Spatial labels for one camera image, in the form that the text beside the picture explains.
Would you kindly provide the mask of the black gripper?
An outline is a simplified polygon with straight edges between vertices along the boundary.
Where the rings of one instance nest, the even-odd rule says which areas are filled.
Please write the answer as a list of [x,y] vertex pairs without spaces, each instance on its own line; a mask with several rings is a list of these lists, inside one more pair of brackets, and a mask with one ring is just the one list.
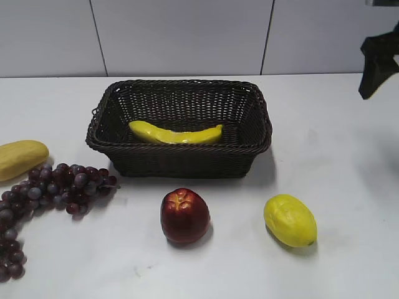
[[364,55],[363,75],[358,88],[367,100],[392,75],[398,73],[398,1],[365,1],[373,12],[373,34],[367,37],[360,50]]

